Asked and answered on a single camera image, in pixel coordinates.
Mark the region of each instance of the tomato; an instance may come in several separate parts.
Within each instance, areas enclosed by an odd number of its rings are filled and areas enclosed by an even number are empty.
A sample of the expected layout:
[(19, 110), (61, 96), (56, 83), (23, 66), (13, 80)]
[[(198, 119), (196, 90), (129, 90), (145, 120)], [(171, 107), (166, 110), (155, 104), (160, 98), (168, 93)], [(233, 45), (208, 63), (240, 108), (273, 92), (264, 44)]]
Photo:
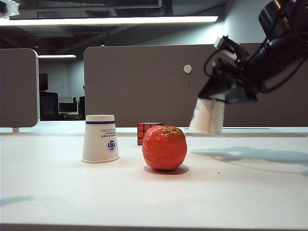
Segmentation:
[(187, 153), (184, 133), (173, 126), (155, 126), (147, 130), (142, 143), (147, 165), (159, 170), (180, 166)]

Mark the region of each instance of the upside-down paper cup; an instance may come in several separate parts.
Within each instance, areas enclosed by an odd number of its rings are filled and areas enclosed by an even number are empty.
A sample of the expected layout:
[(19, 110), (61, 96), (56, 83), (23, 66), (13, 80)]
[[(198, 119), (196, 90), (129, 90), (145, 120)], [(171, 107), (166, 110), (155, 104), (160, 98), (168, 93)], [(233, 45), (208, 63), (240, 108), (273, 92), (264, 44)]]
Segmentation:
[(82, 161), (104, 163), (117, 160), (116, 125), (114, 115), (87, 115)]
[(189, 125), (190, 129), (210, 135), (221, 134), (224, 110), (224, 94), (198, 99)]

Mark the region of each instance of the white table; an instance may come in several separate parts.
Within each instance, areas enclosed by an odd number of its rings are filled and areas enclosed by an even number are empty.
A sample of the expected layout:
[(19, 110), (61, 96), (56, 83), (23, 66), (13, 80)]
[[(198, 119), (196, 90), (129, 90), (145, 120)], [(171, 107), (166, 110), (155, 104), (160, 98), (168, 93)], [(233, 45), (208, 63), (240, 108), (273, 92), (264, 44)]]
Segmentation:
[(146, 166), (135, 128), (117, 128), (120, 159), (103, 164), (80, 161), (84, 121), (2, 133), (1, 230), (308, 230), (308, 129), (266, 129), (186, 131), (172, 172)]

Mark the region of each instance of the fluorescent light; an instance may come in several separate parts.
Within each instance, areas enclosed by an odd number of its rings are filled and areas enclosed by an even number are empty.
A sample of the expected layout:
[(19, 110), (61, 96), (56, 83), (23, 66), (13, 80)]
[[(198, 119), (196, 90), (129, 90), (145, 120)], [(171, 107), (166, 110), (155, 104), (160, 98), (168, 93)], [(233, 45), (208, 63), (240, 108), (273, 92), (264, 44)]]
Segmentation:
[(0, 26), (29, 25), (117, 25), (149, 23), (207, 23), (215, 22), (218, 16), (181, 16), (181, 17), (135, 17), (135, 18), (64, 18), (64, 19), (0, 19)]
[(39, 55), (39, 58), (49, 59), (49, 58), (75, 58), (73, 54), (62, 54), (62, 55)]

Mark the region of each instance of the white wall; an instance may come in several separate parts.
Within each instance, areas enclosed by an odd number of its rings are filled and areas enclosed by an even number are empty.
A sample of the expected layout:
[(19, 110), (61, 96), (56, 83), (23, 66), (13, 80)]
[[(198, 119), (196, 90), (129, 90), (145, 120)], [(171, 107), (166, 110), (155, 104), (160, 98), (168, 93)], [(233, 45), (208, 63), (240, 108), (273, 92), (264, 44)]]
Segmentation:
[(195, 26), (191, 29), (151, 39), (138, 45), (191, 45), (213, 44), (217, 37), (223, 35), (224, 23), (212, 23), (206, 26)]
[(48, 74), (48, 92), (56, 92), (58, 96), (69, 96), (67, 64), (39, 61), (38, 66), (40, 73)]
[(68, 92), (71, 96), (77, 97), (84, 96), (84, 68), (83, 60), (72, 62), (68, 66)]
[(224, 23), (224, 35), (238, 43), (262, 42), (265, 38), (258, 17), (272, 0), (230, 0)]

